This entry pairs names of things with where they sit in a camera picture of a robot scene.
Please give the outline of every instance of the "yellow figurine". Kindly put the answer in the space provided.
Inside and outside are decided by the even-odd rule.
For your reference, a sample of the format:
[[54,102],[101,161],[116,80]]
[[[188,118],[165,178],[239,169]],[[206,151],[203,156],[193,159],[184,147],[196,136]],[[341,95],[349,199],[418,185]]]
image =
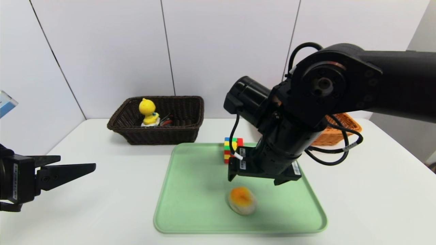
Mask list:
[[149,99],[142,99],[141,103],[139,103],[139,112],[145,116],[142,121],[141,126],[143,127],[152,127],[158,126],[160,123],[159,114],[155,112],[156,106],[153,101]]

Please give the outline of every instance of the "light green tray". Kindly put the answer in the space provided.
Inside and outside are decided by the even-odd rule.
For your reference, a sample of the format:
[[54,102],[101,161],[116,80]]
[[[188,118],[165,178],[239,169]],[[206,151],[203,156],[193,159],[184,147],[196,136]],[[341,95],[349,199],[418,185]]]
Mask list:
[[[250,216],[227,202],[232,188],[248,187],[257,198]],[[154,214],[162,233],[315,233],[327,217],[306,177],[274,186],[273,179],[236,176],[227,181],[223,144],[183,143],[171,155]]]

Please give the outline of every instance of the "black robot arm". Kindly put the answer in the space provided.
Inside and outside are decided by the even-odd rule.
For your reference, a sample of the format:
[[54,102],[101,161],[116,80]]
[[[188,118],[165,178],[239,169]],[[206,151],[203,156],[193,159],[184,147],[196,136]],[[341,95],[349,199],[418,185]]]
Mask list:
[[435,53],[336,44],[302,60],[277,97],[311,126],[356,110],[436,122],[435,69]]
[[303,59],[272,90],[239,79],[224,108],[263,136],[255,148],[236,150],[244,157],[230,159],[229,181],[236,175],[273,178],[276,185],[298,180],[295,160],[326,128],[326,115],[369,110],[436,122],[435,69],[435,53],[337,44]]

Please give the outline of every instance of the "black wire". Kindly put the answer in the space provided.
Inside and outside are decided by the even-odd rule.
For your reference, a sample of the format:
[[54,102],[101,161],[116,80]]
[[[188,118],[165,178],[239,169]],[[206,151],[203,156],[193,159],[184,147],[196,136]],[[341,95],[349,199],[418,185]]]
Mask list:
[[239,113],[236,113],[236,121],[235,121],[235,125],[233,126],[232,132],[230,133],[230,138],[228,139],[228,144],[230,146],[230,152],[232,153],[232,155],[235,154],[235,150],[233,149],[233,134],[236,131],[236,127],[238,127],[238,123],[239,123]]
[[321,49],[323,49],[323,47],[322,47],[321,45],[319,45],[319,44],[317,44],[317,43],[312,43],[312,42],[309,42],[309,43],[303,43],[303,44],[298,45],[298,46],[294,49],[294,51],[292,51],[292,53],[291,53],[291,57],[289,58],[287,74],[288,74],[289,71],[292,69],[292,65],[293,65],[293,63],[294,63],[294,59],[295,59],[295,56],[297,55],[298,51],[300,51],[302,48],[306,48],[306,47],[312,47],[312,48],[315,48],[315,49],[317,49],[317,50],[321,50]]
[[[341,128],[339,130],[342,132],[342,136],[344,137],[345,148],[346,148],[347,146],[349,146],[347,131],[348,130],[352,131],[352,130],[344,128],[344,125],[342,125],[342,123],[339,121],[339,119],[337,117],[335,117],[334,115],[328,115],[328,116],[331,119],[333,119],[335,121],[335,123],[337,124],[337,126],[336,126],[334,124],[329,123],[330,127],[332,127],[332,128],[336,128],[337,127],[336,129]],[[342,153],[343,152],[344,154],[342,154],[341,158],[338,159],[337,161],[326,162],[326,161],[320,160],[319,158],[314,156],[310,152],[310,150],[315,150],[315,151],[319,151],[319,152],[323,152],[323,153]],[[318,163],[320,163],[322,165],[327,165],[327,166],[338,165],[338,164],[342,163],[347,158],[347,156],[348,156],[348,150],[346,150],[346,151],[344,151],[343,149],[326,150],[326,149],[322,149],[322,148],[318,148],[318,147],[314,147],[314,146],[308,147],[306,150],[304,150],[304,152],[306,152],[306,154],[309,155],[313,160],[317,161]]]

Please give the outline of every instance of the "white table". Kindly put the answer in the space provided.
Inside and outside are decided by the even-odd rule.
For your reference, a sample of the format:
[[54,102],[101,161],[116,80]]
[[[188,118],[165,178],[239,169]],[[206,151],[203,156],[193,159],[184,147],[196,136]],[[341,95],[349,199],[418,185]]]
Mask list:
[[[327,167],[305,154],[300,158],[329,224],[321,233],[293,236],[159,233],[153,214],[174,146],[131,146],[107,122],[83,122],[50,152],[61,155],[63,164],[95,162],[97,169],[43,191],[21,213],[2,212],[2,245],[436,244],[436,175],[365,119],[358,120],[363,143],[342,164]],[[196,142],[222,142],[233,123],[205,119]],[[259,138],[244,120],[235,136],[245,142]]]

